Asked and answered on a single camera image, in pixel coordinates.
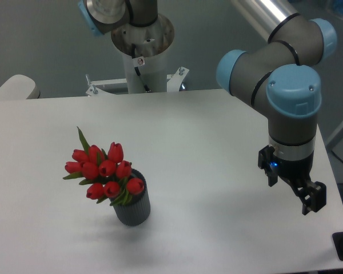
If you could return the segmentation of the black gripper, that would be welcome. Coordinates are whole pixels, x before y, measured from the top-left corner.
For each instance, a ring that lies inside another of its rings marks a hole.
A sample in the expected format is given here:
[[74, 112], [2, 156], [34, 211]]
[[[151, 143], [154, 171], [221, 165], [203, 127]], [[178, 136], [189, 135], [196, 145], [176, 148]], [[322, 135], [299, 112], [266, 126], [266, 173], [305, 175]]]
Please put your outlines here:
[[312, 167], [314, 144], [286, 146], [270, 143], [258, 152], [258, 167], [268, 177], [268, 186], [286, 179], [294, 194], [302, 203], [302, 214], [318, 212], [326, 206], [326, 185], [309, 178]]

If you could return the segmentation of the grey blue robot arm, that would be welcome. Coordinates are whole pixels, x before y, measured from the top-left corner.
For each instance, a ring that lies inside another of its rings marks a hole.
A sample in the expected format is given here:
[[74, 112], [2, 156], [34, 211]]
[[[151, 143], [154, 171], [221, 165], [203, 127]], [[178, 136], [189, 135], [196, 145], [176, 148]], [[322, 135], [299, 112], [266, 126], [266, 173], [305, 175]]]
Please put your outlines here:
[[[288, 1], [234, 1], [234, 7], [267, 41], [254, 53], [233, 50], [216, 70], [218, 84], [268, 120], [269, 143], [258, 166], [270, 186], [285, 181], [301, 200], [302, 212], [326, 205], [324, 183], [313, 182], [321, 79], [313, 66], [333, 54], [337, 34], [326, 20], [306, 20]], [[123, 54], [129, 93], [169, 89], [164, 54], [174, 28], [157, 1], [79, 1], [94, 35], [111, 34]]]

